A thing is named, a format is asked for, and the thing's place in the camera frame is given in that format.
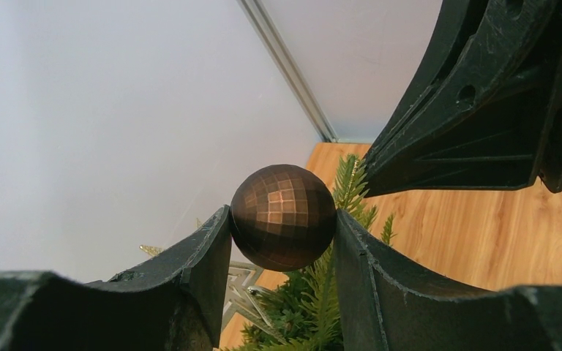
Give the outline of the silver star ornament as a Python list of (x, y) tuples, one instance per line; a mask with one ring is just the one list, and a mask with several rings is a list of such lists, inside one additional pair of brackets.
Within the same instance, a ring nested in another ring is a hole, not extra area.
[(166, 249), (141, 246), (152, 256), (138, 266), (146, 270), (144, 276), (176, 274), (179, 289), (194, 301), (214, 347), (220, 345), (221, 333), (234, 314), (259, 317), (255, 297), (270, 291), (255, 284), (262, 268), (231, 260), (232, 230), (231, 218), (213, 216), (193, 234)]

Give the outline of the dark brown ball ornament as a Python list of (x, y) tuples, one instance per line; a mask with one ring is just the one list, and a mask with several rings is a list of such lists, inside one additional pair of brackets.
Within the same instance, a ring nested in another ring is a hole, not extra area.
[(233, 240), (252, 263), (288, 272), (314, 263), (337, 226), (331, 192), (297, 165), (269, 165), (249, 175), (230, 204)]

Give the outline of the small green christmas tree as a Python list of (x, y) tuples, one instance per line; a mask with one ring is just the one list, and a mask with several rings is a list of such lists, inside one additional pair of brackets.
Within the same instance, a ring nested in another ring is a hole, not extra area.
[[(378, 215), (364, 202), (364, 160), (357, 154), (339, 158), (332, 197), (366, 230)], [(239, 350), (343, 350), (340, 308), (332, 249), (306, 268), (290, 272), (274, 290), (257, 288), (249, 298)]]

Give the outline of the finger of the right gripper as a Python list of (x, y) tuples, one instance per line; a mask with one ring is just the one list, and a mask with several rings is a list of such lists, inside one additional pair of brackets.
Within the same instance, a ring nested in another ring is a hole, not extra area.
[(444, 1), (365, 155), (368, 195), (529, 187), (560, 106), (562, 1)]

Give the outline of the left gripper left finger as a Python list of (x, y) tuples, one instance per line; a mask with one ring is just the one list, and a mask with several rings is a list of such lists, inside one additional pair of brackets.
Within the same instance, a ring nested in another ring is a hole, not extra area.
[(231, 213), (110, 280), (0, 271), (0, 350), (212, 350), (219, 346)]

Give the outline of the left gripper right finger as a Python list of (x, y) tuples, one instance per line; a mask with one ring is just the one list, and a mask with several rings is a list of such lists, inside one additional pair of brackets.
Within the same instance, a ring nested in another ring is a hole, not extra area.
[(490, 291), (447, 278), (337, 213), (346, 350), (562, 350), (562, 286)]

